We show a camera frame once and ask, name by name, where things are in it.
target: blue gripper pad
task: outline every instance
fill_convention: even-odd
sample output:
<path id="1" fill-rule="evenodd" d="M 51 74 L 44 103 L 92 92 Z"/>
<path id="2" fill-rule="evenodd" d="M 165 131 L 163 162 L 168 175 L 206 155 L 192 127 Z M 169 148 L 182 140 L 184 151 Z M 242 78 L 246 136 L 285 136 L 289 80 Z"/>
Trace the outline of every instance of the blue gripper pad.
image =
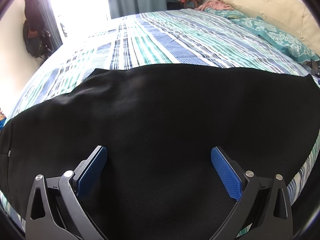
<path id="1" fill-rule="evenodd" d="M 90 194 L 93 185 L 99 178 L 103 167 L 106 165 L 107 158 L 107 149 L 102 147 L 92 159 L 87 169 L 83 172 L 82 176 L 78 179 L 77 197 L 82 198 Z"/>
<path id="2" fill-rule="evenodd" d="M 211 162 L 229 196 L 239 201 L 242 195 L 241 181 L 217 147 L 211 150 Z"/>

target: pink clothing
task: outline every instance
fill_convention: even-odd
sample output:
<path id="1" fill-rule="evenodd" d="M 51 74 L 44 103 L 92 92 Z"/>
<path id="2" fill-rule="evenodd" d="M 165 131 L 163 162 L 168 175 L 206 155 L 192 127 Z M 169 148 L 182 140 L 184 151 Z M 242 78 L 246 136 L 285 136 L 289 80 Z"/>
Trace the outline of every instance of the pink clothing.
<path id="1" fill-rule="evenodd" d="M 195 10 L 204 11 L 206 8 L 212 8 L 213 10 L 234 10 L 224 0 L 209 0 Z"/>

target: metal screw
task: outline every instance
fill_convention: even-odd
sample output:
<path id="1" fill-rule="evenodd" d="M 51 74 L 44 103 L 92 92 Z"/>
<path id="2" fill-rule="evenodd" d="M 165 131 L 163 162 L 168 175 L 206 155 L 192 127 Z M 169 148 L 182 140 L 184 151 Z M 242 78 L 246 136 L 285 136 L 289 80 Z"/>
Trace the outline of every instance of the metal screw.
<path id="1" fill-rule="evenodd" d="M 64 174 L 63 174 L 63 176 L 65 176 L 65 177 L 71 177 L 72 176 L 72 174 L 73 174 L 73 171 L 66 171 Z"/>
<path id="2" fill-rule="evenodd" d="M 277 178 L 278 180 L 282 180 L 282 179 L 283 179 L 280 174 L 277 174 L 277 175 L 276 175 L 276 178 Z"/>
<path id="3" fill-rule="evenodd" d="M 250 178 L 252 178 L 254 175 L 252 171 L 246 171 L 245 174 L 247 177 L 250 177 Z"/>
<path id="4" fill-rule="evenodd" d="M 43 178 L 43 176 L 41 174 L 36 176 L 36 180 L 41 180 Z"/>

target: bedsheet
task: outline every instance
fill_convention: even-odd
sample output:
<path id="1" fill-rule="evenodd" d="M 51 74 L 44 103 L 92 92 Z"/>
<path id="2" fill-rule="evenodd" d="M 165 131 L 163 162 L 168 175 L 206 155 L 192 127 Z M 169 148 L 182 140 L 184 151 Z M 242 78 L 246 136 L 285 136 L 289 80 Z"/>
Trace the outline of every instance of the bedsheet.
<path id="1" fill-rule="evenodd" d="M 308 74 L 304 66 L 222 17 L 192 9 L 143 13 L 111 20 L 104 30 L 60 47 L 26 84 L 7 121 L 35 104 L 71 92 L 95 68 L 126 70 L 157 63 Z M 319 148 L 320 134 L 287 187 L 291 204 L 302 191 Z M 24 219 L 1 191 L 0 199 L 7 214 L 25 231 Z"/>

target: bed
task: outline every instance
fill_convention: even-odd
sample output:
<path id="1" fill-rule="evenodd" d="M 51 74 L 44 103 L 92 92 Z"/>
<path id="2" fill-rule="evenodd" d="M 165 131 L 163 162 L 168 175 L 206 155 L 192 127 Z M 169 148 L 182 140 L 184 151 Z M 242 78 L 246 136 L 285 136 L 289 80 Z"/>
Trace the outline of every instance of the bed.
<path id="1" fill-rule="evenodd" d="M 224 1 L 250 17 L 262 17 L 320 54 L 320 29 L 302 3 Z M 111 20 L 104 30 L 60 47 L 26 84 L 7 121 L 31 106 L 71 92 L 96 68 L 126 70 L 157 63 L 248 67 L 298 76 L 310 73 L 307 66 L 228 19 L 192 9 L 143 13 Z M 320 87 L 318 78 L 313 78 Z M 319 149 L 320 133 L 303 167 L 287 186 L 291 204 L 300 195 Z M 0 198 L 5 212 L 25 231 L 24 219 L 1 191 Z"/>

